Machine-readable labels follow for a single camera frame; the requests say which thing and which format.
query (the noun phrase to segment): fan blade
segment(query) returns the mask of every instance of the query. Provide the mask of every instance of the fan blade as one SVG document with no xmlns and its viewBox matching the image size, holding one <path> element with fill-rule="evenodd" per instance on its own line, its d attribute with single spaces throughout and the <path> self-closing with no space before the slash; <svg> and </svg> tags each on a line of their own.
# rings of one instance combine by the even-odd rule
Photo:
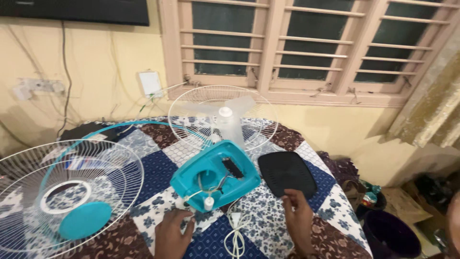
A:
<svg viewBox="0 0 460 259">
<path fill-rule="evenodd" d="M 189 111 L 204 113 L 207 115 L 215 115 L 219 112 L 219 109 L 220 109 L 220 107 L 218 106 L 212 106 L 212 105 L 206 105 L 206 104 L 196 104 L 196 103 L 186 103 L 182 105 L 182 108 L 189 110 Z"/>
<path fill-rule="evenodd" d="M 244 150 L 243 131 L 239 117 L 234 117 L 231 123 L 226 124 L 224 127 L 219 127 L 219 131 L 223 139 L 233 141 Z"/>
<path fill-rule="evenodd" d="M 235 117 L 243 116 L 247 111 L 256 105 L 256 102 L 250 95 L 238 97 L 225 101 L 225 106 L 229 107 Z"/>
</svg>

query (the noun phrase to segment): curtain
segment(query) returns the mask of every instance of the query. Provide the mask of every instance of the curtain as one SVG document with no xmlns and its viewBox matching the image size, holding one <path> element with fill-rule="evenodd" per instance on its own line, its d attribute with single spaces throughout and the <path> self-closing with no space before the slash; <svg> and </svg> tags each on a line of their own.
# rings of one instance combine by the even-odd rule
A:
<svg viewBox="0 0 460 259">
<path fill-rule="evenodd" d="M 460 29 L 420 81 L 387 133 L 411 145 L 460 149 Z"/>
</svg>

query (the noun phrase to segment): television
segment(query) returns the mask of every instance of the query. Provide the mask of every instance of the television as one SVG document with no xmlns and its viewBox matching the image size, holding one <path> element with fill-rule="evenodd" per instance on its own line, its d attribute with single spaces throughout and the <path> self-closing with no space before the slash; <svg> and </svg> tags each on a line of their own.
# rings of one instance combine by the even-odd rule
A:
<svg viewBox="0 0 460 259">
<path fill-rule="evenodd" d="M 0 16 L 149 26 L 146 0 L 0 0 Z"/>
</svg>

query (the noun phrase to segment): yellow wall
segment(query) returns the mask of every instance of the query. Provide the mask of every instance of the yellow wall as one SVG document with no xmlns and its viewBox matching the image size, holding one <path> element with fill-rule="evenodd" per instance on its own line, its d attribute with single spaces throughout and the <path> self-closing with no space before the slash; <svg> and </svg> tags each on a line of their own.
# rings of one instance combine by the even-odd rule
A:
<svg viewBox="0 0 460 259">
<path fill-rule="evenodd" d="M 151 26 L 133 27 L 66 22 L 67 58 L 73 79 L 69 118 L 123 120 L 135 117 L 145 102 L 136 72 L 160 74 L 166 86 L 158 11 L 148 0 Z M 18 77 L 39 75 L 15 41 L 19 37 L 48 79 L 68 81 L 62 63 L 59 21 L 0 18 L 0 119 L 32 146 L 52 142 L 62 125 L 65 97 L 41 93 L 19 101 L 11 93 Z M 122 81 L 117 76 L 117 64 Z M 166 115 L 170 101 L 145 109 L 142 116 Z M 317 151 L 333 157 L 348 156 L 362 178 L 375 184 L 395 184 L 423 171 L 448 171 L 459 165 L 460 152 L 435 146 L 415 148 L 398 140 L 381 138 L 397 115 L 397 109 L 276 105 L 279 120 L 302 133 Z M 0 154 L 24 149 L 0 129 Z"/>
</svg>

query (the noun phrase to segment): hand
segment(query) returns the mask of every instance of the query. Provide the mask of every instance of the hand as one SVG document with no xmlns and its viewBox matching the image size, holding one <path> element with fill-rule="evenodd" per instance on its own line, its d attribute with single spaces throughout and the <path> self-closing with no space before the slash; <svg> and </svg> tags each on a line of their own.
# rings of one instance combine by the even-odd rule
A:
<svg viewBox="0 0 460 259">
<path fill-rule="evenodd" d="M 283 207 L 286 214 L 286 226 L 295 249 L 304 257 L 315 253 L 311 245 L 311 222 L 313 211 L 305 200 L 304 193 L 298 190 L 285 189 Z"/>
<path fill-rule="evenodd" d="M 187 224 L 184 234 L 180 232 L 180 224 L 185 217 L 193 213 L 173 209 L 165 214 L 163 221 L 155 227 L 155 259 L 181 259 L 192 240 L 195 218 Z"/>
</svg>

